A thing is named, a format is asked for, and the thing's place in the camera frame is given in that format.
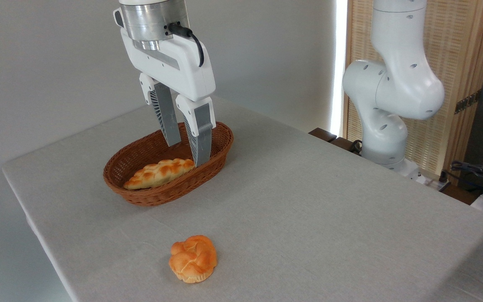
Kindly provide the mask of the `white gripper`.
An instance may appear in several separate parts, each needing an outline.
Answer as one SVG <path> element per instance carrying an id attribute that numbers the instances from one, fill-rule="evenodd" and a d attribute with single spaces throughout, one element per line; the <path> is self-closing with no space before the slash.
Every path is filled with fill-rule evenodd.
<path id="1" fill-rule="evenodd" d="M 203 46 L 205 61 L 200 67 L 193 40 L 174 36 L 160 40 L 159 50 L 143 50 L 136 48 L 125 29 L 120 29 L 120 33 L 130 61 L 142 72 L 139 81 L 145 102 L 153 107 L 167 145 L 182 141 L 172 89 L 182 94 L 177 96 L 176 104 L 184 115 L 194 164 L 198 167 L 208 162 L 212 129 L 216 128 L 213 102 L 208 96 L 216 90 L 216 82 L 206 47 Z"/>

